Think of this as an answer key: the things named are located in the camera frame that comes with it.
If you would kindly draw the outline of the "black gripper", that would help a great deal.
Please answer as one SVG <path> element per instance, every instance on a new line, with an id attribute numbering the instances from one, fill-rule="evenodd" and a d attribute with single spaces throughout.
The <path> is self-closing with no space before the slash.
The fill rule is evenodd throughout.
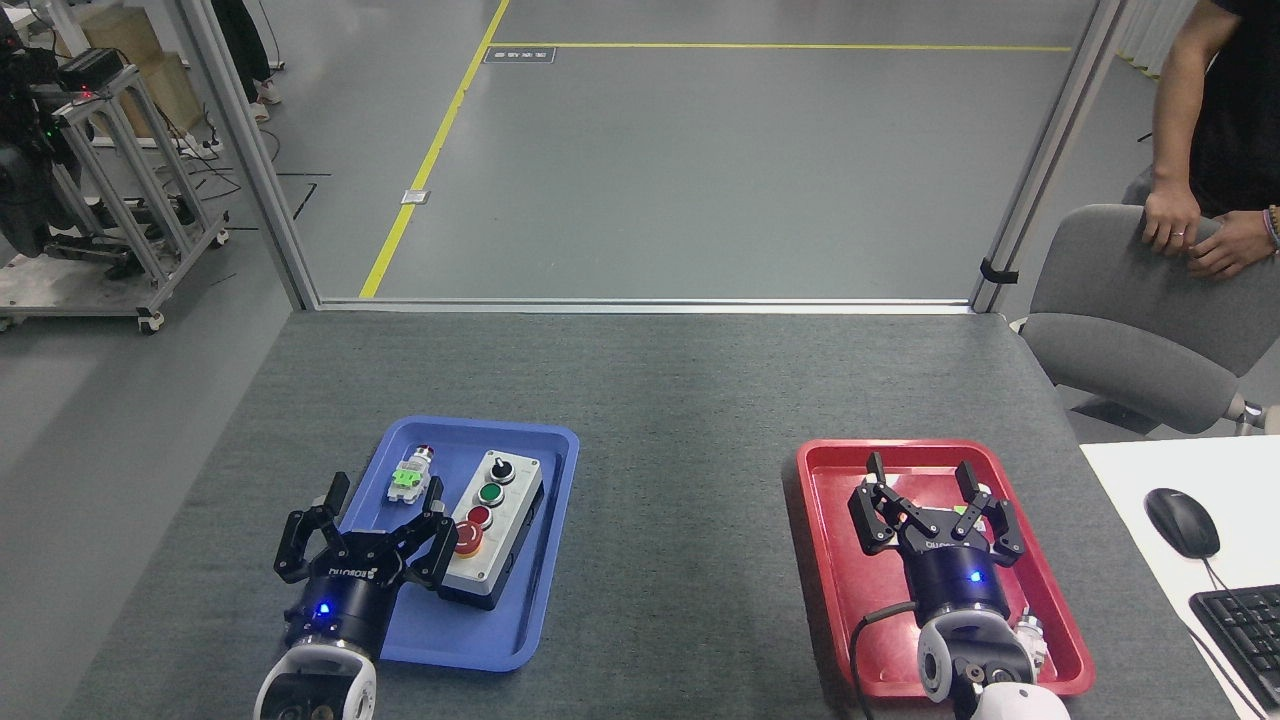
<path id="1" fill-rule="evenodd" d="M 438 591 L 458 542 L 456 521 L 442 501 L 444 484 L 430 477 L 422 511 L 389 536 L 344 536 L 335 519 L 346 506 L 349 478 L 337 471 L 328 492 L 285 519 L 274 571 L 285 584 L 307 577 L 301 600 L 285 610 L 284 646 L 342 642 L 371 661 L 381 657 L 403 582 Z M 308 565 L 315 530 L 325 538 Z"/>
<path id="2" fill-rule="evenodd" d="M 882 552 L 905 527 L 915 527 L 924 534 L 899 537 L 908 592 L 916 603 L 916 625 L 924 626 L 941 614 L 961 609 L 983 609 L 1009 619 L 1009 602 L 992 555 L 997 565 L 1011 568 L 1027 551 L 1012 503 L 982 489 L 973 465 L 961 461 L 955 478 L 966 506 L 951 537 L 932 539 L 938 536 L 938 525 L 924 509 L 888 486 L 879 452 L 870 452 L 867 473 L 870 478 L 863 480 L 847 502 L 863 553 Z M 969 539 L 978 518 L 984 518 L 995 533 L 991 543 L 980 536 Z"/>

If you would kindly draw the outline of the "person's right hand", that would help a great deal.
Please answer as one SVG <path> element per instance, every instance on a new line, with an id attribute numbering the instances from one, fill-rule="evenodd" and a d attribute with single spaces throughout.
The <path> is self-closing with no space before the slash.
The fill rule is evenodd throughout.
<path id="1" fill-rule="evenodd" d="M 1144 201 L 1140 241 L 1165 256 L 1184 254 L 1196 242 L 1201 206 L 1185 183 L 1153 187 Z"/>

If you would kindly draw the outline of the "person's left hand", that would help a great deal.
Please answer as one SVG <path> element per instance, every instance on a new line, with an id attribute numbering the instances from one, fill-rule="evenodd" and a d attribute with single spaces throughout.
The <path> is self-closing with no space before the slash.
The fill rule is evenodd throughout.
<path id="1" fill-rule="evenodd" d="M 1277 231 L 1270 210 L 1230 211 L 1217 220 L 1220 227 L 1188 251 L 1192 277 L 1230 281 L 1277 255 Z"/>

